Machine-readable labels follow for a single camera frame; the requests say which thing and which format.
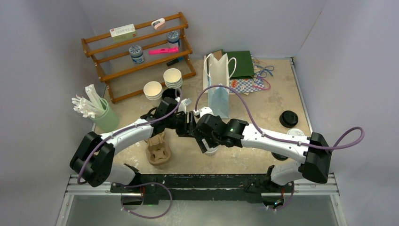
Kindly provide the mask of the single white paper cup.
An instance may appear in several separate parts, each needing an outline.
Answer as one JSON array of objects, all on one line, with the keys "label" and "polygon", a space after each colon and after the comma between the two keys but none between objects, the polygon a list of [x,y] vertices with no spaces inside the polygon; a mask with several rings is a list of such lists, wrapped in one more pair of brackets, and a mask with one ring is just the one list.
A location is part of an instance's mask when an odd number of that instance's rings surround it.
[{"label": "single white paper cup", "polygon": [[205,155],[208,155],[208,156],[214,155],[217,152],[218,148],[219,147],[217,146],[214,148],[207,149],[207,151],[205,152]]}]

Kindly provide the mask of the light blue paper bag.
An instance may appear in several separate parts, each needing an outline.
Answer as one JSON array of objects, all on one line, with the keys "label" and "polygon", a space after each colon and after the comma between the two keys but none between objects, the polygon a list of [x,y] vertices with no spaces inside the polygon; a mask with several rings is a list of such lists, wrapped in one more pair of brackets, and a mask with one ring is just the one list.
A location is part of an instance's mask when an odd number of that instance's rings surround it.
[{"label": "light blue paper bag", "polygon": [[229,108],[229,66],[227,54],[224,54],[218,61],[208,59],[208,106],[214,115],[222,119],[228,119]]}]

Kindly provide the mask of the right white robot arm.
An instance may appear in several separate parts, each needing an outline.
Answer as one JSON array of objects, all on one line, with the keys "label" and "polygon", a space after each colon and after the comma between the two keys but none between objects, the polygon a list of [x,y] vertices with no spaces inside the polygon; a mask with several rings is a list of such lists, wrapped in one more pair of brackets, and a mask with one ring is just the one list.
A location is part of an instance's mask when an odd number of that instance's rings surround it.
[{"label": "right white robot arm", "polygon": [[203,153],[223,145],[257,148],[290,158],[288,163],[272,166],[265,177],[265,188],[271,192],[302,178],[319,184],[328,181],[332,153],[325,149],[326,141],[321,134],[313,133],[307,138],[272,132],[277,138],[273,140],[266,136],[267,132],[243,120],[231,119],[224,123],[219,116],[208,113],[200,117],[193,130]]}]

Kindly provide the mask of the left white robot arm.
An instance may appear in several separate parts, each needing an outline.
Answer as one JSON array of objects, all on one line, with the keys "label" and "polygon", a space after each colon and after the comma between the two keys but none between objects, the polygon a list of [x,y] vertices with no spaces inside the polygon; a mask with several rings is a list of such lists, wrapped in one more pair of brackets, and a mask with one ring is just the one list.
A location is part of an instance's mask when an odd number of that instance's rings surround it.
[{"label": "left white robot arm", "polygon": [[122,184],[128,192],[140,188],[138,171],[128,165],[114,163],[114,157],[133,144],[152,138],[165,129],[188,136],[187,117],[180,99],[164,98],[158,107],[140,116],[133,123],[112,132],[87,133],[70,161],[70,168],[78,174],[78,184],[97,187],[104,182]]}]

